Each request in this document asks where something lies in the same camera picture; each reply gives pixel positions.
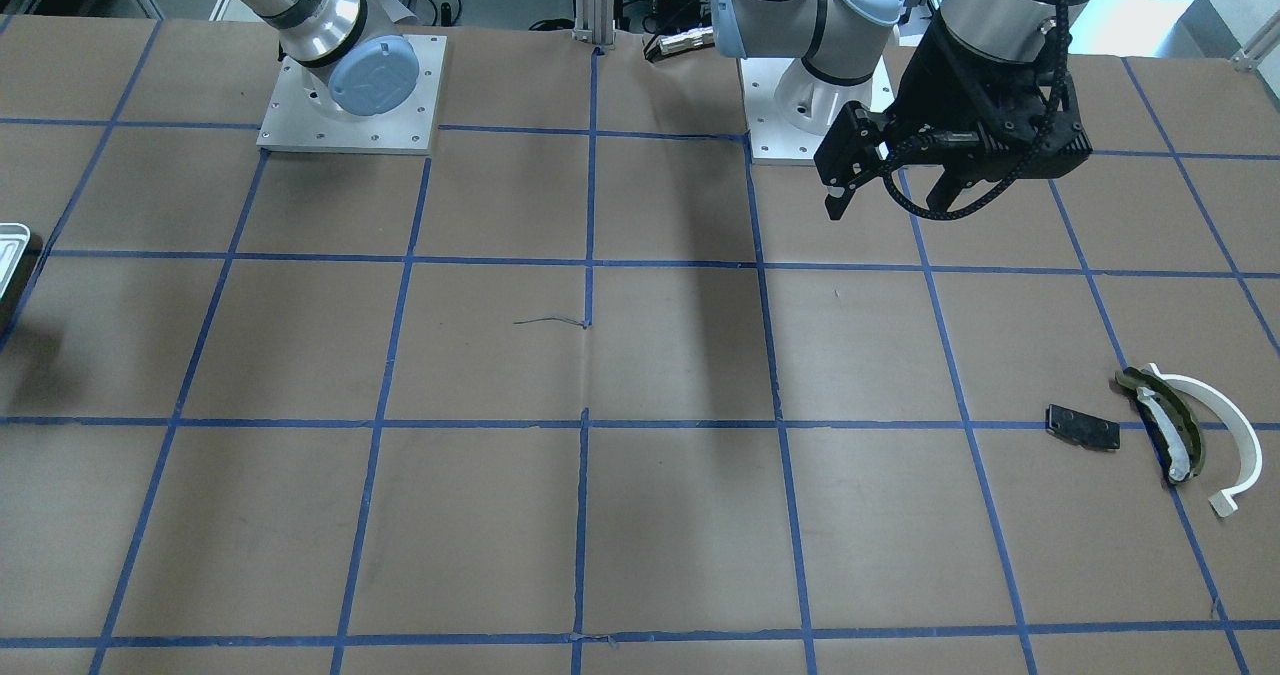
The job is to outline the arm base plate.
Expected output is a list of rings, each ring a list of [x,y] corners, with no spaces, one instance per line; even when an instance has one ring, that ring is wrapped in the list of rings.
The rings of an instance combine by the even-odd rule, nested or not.
[[[288,154],[428,156],[436,133],[449,45],[443,35],[407,35],[404,38],[419,60],[415,90],[397,108],[372,117],[340,109],[321,81],[285,56],[262,118],[257,146]]]
[[[751,156],[764,165],[810,167],[845,104],[881,113],[893,101],[883,59],[870,79],[854,86],[822,81],[797,58],[741,59],[739,70]]]

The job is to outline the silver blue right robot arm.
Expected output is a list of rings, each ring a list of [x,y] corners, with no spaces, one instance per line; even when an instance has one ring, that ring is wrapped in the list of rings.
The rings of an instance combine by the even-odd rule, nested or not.
[[[416,53],[380,0],[239,1],[276,31],[283,54],[351,115],[389,113],[417,86]]]

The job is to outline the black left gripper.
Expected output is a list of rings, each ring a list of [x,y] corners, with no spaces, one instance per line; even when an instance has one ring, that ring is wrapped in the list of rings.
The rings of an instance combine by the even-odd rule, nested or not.
[[[1091,156],[1074,83],[1066,81],[1060,109],[1047,114],[1044,88],[1059,60],[1055,28],[1034,27],[1028,63],[998,63],[964,45],[943,22],[928,27],[883,111],[850,101],[832,122],[814,156],[828,184],[826,211],[841,220],[851,204],[847,186],[863,186],[884,165],[878,152],[902,155],[908,164],[941,165],[931,188],[931,211],[946,214],[974,181],[1007,177],[1027,154],[1038,126],[1047,141],[1021,177],[1064,177]]]

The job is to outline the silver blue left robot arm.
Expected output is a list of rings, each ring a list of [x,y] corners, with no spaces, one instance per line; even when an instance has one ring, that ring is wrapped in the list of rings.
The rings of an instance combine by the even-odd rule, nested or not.
[[[908,0],[710,0],[727,58],[785,58],[780,102],[820,137],[829,219],[882,181],[911,215],[968,218],[1020,179],[1065,177],[1093,152],[1068,50],[1091,0],[942,0],[891,105],[870,83]]]

